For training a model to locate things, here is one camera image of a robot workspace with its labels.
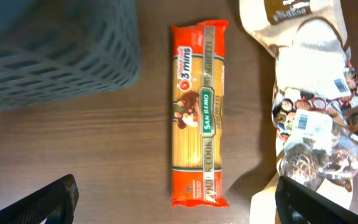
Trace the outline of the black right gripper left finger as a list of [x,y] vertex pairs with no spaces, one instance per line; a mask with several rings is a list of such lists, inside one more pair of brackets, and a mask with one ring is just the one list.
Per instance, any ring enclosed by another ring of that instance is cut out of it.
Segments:
[[79,191],[72,174],[0,210],[0,223],[72,224]]

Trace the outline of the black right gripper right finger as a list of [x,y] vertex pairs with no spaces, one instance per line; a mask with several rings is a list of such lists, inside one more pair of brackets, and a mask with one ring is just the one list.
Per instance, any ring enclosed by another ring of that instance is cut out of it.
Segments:
[[275,201],[281,223],[358,224],[357,214],[286,176],[278,180]]

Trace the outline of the beige dried mushroom pouch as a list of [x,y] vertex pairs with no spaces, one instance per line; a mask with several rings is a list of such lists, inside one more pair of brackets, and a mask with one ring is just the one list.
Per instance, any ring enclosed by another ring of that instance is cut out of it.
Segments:
[[358,86],[344,87],[329,99],[315,91],[276,88],[272,121],[276,132],[277,174],[252,196],[251,223],[278,223],[275,191],[281,176],[289,177],[348,209],[353,178],[358,173]]

